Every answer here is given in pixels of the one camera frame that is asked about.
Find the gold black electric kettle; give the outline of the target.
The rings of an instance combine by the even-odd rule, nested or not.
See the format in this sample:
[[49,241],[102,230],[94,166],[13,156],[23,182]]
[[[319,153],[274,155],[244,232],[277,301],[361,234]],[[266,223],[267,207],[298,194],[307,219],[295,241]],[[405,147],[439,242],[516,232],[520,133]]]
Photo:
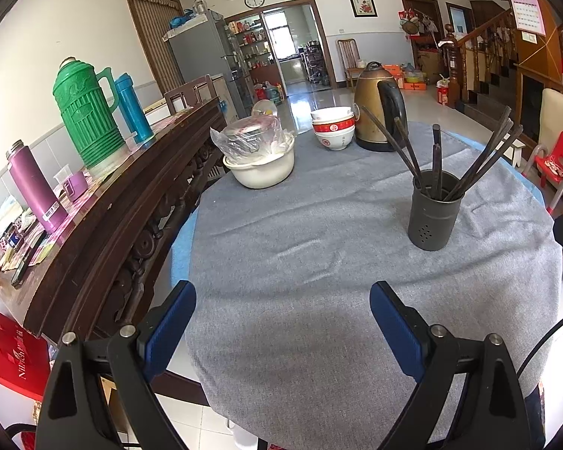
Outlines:
[[403,131],[408,132],[405,101],[393,76],[380,63],[369,62],[360,74],[355,88],[354,106],[357,145],[372,152],[394,152],[385,135],[363,112],[363,108],[367,108],[396,142],[401,147],[405,146],[403,136],[394,127],[394,119],[400,118]]

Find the red plastic child chair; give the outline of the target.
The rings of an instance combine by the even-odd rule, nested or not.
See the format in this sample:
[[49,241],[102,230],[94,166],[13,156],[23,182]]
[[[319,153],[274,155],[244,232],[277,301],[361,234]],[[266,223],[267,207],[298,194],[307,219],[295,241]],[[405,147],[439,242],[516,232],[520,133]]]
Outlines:
[[563,197],[563,131],[557,136],[552,150],[549,150],[545,144],[534,147],[522,175],[526,177],[533,168],[540,175],[540,188],[546,183],[552,183],[556,187],[554,196],[546,206],[547,212],[552,215],[560,198]]

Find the dark grey utensil holder cup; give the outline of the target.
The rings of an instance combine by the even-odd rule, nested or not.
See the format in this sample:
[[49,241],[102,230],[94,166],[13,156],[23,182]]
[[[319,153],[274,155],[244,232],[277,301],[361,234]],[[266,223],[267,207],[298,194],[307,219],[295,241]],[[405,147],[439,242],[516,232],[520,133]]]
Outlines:
[[452,173],[442,173],[442,199],[430,197],[432,187],[432,170],[421,172],[423,186],[413,180],[413,196],[408,237],[418,248],[425,251],[438,251],[446,246],[453,233],[463,196],[455,196],[446,201],[446,196],[459,183],[459,178]]

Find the grey table cloth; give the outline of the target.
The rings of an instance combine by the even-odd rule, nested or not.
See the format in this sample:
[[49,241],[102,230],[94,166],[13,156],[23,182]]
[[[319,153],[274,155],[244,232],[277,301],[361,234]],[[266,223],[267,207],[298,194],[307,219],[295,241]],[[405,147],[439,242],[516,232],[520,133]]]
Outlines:
[[377,281],[453,335],[499,334],[521,387],[563,309],[552,219],[504,163],[464,198],[447,245],[407,234],[412,177],[398,156],[309,133],[293,173],[255,191],[224,177],[202,196],[191,251],[197,305],[186,333],[211,408],[287,449],[374,449],[415,383],[370,309]]

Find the white basin with plastic bag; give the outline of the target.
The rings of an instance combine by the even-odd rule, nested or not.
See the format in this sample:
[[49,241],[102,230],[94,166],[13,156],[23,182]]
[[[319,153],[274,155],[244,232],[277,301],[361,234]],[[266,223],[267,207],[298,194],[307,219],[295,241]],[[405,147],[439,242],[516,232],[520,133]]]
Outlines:
[[287,179],[295,165],[295,136],[273,115],[251,116],[210,129],[223,166],[249,189],[266,189]]

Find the blue thermos flask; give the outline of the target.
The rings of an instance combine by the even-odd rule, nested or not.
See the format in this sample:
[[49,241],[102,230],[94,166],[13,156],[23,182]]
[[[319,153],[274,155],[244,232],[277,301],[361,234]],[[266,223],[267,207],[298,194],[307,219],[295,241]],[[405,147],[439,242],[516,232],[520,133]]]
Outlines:
[[146,142],[153,136],[153,131],[140,106],[132,77],[128,73],[121,74],[114,81],[114,88],[119,98],[120,111],[132,133],[134,142],[138,144]]

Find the wooden staircase railing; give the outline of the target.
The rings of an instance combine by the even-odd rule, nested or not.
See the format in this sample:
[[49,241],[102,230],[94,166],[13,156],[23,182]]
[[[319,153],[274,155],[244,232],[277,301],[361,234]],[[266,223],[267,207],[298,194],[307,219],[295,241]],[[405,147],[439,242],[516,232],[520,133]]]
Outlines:
[[502,11],[480,27],[457,37],[446,23],[446,36],[438,48],[447,59],[447,105],[473,103],[490,86],[493,75],[502,76],[518,63],[513,10]]

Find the wooden chair by wall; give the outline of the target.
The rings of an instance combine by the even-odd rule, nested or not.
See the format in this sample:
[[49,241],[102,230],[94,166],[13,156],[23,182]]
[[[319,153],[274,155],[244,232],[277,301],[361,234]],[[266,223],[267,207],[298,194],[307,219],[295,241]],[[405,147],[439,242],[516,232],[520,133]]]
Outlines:
[[362,73],[363,68],[359,66],[361,57],[355,39],[338,39],[336,41],[337,51],[340,56],[340,63],[345,72],[347,87],[353,89]]

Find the green thermos jug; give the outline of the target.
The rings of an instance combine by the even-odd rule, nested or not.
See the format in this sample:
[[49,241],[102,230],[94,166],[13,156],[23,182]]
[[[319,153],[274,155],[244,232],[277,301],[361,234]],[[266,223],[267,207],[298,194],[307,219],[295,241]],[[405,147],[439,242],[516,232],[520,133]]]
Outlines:
[[75,57],[60,65],[53,96],[64,125],[84,165],[94,168],[124,144],[114,120],[119,96],[110,67],[96,73]]

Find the grey refrigerator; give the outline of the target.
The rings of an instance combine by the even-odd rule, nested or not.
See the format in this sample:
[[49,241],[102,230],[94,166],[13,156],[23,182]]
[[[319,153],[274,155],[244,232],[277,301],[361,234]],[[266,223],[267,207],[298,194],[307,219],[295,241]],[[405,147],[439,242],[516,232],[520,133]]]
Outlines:
[[252,93],[239,55],[222,14],[207,9],[163,35],[177,61],[184,81],[209,75],[220,78],[227,91],[220,100],[232,122],[250,115]]

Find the pink mug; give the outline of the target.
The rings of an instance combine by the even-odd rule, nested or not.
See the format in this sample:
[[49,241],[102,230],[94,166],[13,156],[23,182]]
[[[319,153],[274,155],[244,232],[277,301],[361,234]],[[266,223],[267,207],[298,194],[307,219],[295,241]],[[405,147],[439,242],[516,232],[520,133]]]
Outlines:
[[71,202],[75,202],[88,189],[88,182],[83,171],[72,174],[63,182],[63,189]]

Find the dark chopstick four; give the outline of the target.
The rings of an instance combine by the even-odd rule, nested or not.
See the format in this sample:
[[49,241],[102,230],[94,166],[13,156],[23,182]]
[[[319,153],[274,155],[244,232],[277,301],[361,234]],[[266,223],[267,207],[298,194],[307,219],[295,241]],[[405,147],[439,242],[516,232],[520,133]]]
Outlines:
[[431,197],[435,200],[442,199],[442,146],[440,143],[433,145]]

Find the dark chopstick two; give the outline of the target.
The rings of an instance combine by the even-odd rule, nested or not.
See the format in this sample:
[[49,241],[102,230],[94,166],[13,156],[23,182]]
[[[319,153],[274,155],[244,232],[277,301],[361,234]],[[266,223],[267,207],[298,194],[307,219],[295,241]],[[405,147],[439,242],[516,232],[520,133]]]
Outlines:
[[415,173],[416,173],[416,177],[417,177],[418,182],[419,182],[419,186],[423,190],[424,184],[423,184],[423,179],[422,179],[422,175],[421,175],[421,169],[419,167],[413,146],[411,145],[411,142],[410,142],[408,129],[405,126],[403,126],[403,121],[400,120],[400,117],[394,118],[394,124],[396,124],[396,129],[399,130],[400,135],[402,135],[402,139],[405,142],[406,149],[409,152],[411,163],[412,163],[412,165],[415,169]]

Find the wall calendar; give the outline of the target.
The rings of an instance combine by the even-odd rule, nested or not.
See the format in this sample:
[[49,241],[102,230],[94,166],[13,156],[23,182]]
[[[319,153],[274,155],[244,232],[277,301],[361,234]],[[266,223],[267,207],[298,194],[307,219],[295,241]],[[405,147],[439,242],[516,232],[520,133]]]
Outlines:
[[518,30],[529,34],[546,35],[538,0],[510,0],[510,2]]

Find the purple thermos bottle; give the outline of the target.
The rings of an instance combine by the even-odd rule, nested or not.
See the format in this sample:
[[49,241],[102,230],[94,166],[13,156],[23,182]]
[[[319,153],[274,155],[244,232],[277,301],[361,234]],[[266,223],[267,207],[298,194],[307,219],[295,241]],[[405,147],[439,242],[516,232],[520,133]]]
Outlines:
[[26,204],[48,234],[53,234],[68,213],[54,195],[30,148],[17,140],[7,152],[8,170]]

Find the dark carved wooden sideboard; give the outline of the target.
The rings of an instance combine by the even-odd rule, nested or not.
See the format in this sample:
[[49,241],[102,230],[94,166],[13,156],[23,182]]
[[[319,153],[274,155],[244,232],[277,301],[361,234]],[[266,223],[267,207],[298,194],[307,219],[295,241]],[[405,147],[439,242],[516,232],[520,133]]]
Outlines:
[[173,117],[90,196],[18,288],[0,276],[0,302],[36,337],[68,331],[107,337],[148,311],[181,227],[200,202],[221,153],[211,130],[226,126],[216,99]]

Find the red white stacked bowls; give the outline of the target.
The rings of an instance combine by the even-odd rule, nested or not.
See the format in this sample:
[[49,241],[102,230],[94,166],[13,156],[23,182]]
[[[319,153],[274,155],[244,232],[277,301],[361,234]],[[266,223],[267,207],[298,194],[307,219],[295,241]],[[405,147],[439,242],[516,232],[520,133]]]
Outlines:
[[351,107],[331,107],[311,112],[311,123],[318,141],[339,152],[350,145],[356,128]]

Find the red paper bag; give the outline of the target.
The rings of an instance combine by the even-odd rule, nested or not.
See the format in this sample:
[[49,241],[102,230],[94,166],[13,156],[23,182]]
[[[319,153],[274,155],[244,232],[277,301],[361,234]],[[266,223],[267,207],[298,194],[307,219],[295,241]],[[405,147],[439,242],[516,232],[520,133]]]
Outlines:
[[0,384],[20,395],[42,401],[48,378],[47,342],[0,313]]

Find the framed wall picture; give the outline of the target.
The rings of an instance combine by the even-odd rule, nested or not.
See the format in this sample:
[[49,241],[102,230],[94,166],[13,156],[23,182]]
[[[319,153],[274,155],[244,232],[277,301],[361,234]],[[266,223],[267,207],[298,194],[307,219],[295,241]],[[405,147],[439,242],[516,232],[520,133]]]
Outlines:
[[373,0],[350,0],[354,17],[377,17]]

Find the small white stool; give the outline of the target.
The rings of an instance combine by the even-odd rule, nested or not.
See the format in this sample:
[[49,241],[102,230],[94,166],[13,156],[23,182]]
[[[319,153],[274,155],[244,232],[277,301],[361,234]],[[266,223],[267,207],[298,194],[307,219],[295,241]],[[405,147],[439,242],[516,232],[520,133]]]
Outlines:
[[503,157],[510,163],[510,165],[517,169],[522,166],[523,152],[526,144],[519,139],[515,140],[511,146],[503,154]]

